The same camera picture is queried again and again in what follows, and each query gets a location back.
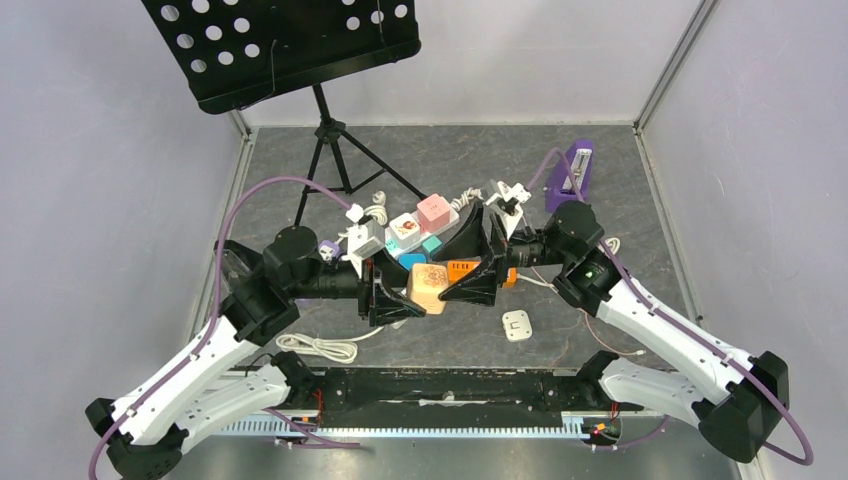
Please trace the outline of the teal charger cube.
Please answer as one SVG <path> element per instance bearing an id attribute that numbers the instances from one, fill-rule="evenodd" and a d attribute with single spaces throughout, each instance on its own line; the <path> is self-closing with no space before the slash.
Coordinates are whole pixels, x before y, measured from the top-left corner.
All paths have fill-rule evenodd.
<path id="1" fill-rule="evenodd" d="M 443 243 L 441 242 L 441 240 L 437 236 L 433 235 L 433 236 L 428 237 L 426 240 L 424 240 L 421 243 L 421 248 L 426 252 L 427 255 L 432 255 L 442 245 L 443 245 Z"/>

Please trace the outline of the white multicolour power strip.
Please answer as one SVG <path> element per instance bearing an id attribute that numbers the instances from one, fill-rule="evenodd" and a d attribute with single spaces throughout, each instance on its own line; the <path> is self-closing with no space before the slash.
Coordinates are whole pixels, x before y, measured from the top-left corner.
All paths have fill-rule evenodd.
<path id="1" fill-rule="evenodd" d="M 459 214 L 453 210 L 449 212 L 448 222 L 437 228 L 434 232 L 427 231 L 419 222 L 416 212 L 404 213 L 393 220 L 390 220 L 384 229 L 384 249 L 387 254 L 397 259 L 403 254 L 412 252 L 422 246 L 431 237 L 438 237 L 440 234 L 455 226 L 459 221 Z M 405 223 L 414 223 L 416 229 L 412 233 L 403 233 Z"/>

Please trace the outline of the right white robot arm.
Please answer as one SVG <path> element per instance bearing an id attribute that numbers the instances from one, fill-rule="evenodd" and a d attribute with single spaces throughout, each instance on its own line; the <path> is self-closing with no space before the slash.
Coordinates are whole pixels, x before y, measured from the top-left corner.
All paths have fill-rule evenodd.
<path id="1" fill-rule="evenodd" d="M 558 265 L 552 280 L 571 307 L 614 326 L 673 367 L 640 367 L 600 352 L 577 382 L 591 408 L 610 401 L 639 405 L 684 421 L 726 457 L 751 462 L 789 407 L 789 369 L 771 351 L 753 355 L 701 329 L 662 302 L 602 249 L 604 230 L 591 206 L 559 205 L 542 229 L 509 232 L 501 215 L 475 202 L 460 230 L 434 255 L 437 261 L 477 257 L 470 273 L 441 294 L 445 301 L 493 305 L 511 268 Z"/>

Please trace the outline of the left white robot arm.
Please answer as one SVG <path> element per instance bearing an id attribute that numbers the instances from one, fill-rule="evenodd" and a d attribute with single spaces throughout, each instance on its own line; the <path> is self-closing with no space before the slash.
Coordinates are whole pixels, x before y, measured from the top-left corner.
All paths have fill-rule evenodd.
<path id="1" fill-rule="evenodd" d="M 125 479 L 160 479 L 231 422 L 280 404 L 307 405 L 315 377 L 292 351 L 212 389 L 222 374 L 298 319 L 300 298 L 354 299 L 373 326 L 423 316 L 422 307 L 400 294 L 409 272 L 399 262 L 398 241 L 383 228 L 362 224 L 347 239 L 343 257 L 323 256 L 316 234 L 297 225 L 282 229 L 259 252 L 230 240 L 220 243 L 217 259 L 235 260 L 218 278 L 228 294 L 203 329 L 151 378 L 118 399 L 99 398 L 87 407 L 100 436 L 97 453 Z"/>

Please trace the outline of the white cube socket adapter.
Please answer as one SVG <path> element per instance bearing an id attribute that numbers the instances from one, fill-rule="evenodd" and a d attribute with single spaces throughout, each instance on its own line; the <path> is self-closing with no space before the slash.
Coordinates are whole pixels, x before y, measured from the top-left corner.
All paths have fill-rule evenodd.
<path id="1" fill-rule="evenodd" d="M 399 249 L 408 249 L 420 240 L 422 228 L 415 215 L 404 213 L 389 222 L 389 233 Z"/>

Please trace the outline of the beige cube socket adapter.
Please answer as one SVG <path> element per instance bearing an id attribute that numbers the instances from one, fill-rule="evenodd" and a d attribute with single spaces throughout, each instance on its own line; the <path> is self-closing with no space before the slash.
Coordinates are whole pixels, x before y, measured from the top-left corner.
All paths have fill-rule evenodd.
<path id="1" fill-rule="evenodd" d="M 449 287 L 448 270 L 439 264 L 416 263 L 411 267 L 407 285 L 408 298 L 429 315 L 444 312 L 446 302 L 439 295 Z"/>

